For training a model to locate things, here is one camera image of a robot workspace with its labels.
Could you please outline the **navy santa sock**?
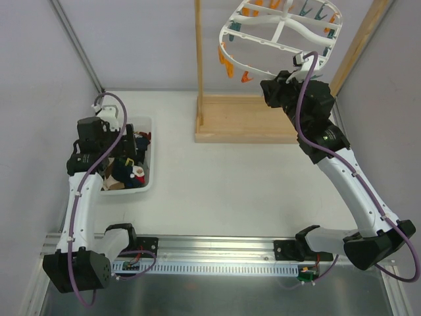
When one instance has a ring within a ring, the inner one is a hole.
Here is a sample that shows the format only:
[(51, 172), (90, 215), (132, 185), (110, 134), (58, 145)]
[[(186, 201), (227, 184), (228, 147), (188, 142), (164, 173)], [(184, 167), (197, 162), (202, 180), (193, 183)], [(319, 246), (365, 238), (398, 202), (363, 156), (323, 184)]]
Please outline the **navy santa sock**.
[(112, 163), (111, 176), (124, 185), (124, 189), (141, 188), (145, 185), (144, 168), (134, 164), (130, 158), (115, 159)]

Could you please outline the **white plastic clip hanger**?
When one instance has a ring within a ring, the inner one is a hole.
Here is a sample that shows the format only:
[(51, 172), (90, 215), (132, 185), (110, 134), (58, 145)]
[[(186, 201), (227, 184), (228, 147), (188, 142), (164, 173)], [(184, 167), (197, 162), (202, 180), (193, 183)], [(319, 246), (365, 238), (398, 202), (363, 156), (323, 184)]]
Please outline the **white plastic clip hanger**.
[(221, 27), (218, 47), (234, 70), (264, 79), (295, 70), (293, 57), (318, 53), (320, 72), (332, 55), (343, 16), (331, 1), (242, 1)]

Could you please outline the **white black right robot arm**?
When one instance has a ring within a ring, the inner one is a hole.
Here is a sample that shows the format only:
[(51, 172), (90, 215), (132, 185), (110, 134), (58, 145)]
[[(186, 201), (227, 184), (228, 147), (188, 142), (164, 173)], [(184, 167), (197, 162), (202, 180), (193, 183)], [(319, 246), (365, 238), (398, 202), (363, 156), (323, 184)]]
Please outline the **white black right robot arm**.
[(319, 252), (340, 254), (365, 271), (399, 250), (416, 228), (386, 207), (361, 171), (348, 139), (330, 120), (335, 99), (329, 85), (311, 80), (304, 87), (283, 70), (260, 86), (265, 103), (284, 111), (299, 147), (330, 179), (357, 225), (355, 230), (309, 226), (296, 233), (294, 248), (284, 254), (296, 261)]

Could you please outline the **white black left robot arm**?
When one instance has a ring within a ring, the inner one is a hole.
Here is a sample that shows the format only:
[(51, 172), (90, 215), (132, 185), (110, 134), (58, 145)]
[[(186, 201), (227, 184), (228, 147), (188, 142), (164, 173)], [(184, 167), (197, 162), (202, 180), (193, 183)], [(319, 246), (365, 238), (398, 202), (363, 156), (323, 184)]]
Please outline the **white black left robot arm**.
[(122, 148), (122, 133), (99, 117), (79, 120), (77, 131), (66, 163), (69, 199), (64, 227), (55, 252), (43, 258), (43, 270), (62, 294), (106, 288), (112, 262), (120, 254), (133, 255), (138, 248), (130, 223), (108, 226), (102, 239), (95, 241), (93, 208), (111, 151)]

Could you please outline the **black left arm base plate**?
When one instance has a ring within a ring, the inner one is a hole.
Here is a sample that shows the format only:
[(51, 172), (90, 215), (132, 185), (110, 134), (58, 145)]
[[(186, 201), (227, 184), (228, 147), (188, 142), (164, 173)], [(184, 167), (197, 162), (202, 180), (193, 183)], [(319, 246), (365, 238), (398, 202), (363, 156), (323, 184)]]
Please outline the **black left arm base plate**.
[(136, 256), (139, 258), (152, 258), (152, 253), (157, 254), (159, 248), (159, 239), (157, 237), (150, 236), (137, 236), (136, 238), (136, 250), (147, 251), (147, 253), (137, 253)]

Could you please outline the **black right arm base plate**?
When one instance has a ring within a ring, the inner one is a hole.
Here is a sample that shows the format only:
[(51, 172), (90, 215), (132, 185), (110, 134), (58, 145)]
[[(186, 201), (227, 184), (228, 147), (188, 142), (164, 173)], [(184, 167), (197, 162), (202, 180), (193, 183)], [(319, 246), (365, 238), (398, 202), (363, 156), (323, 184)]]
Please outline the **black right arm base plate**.
[(315, 252), (298, 240), (274, 240), (274, 256), (276, 261), (321, 261), (331, 262), (334, 257), (331, 253)]

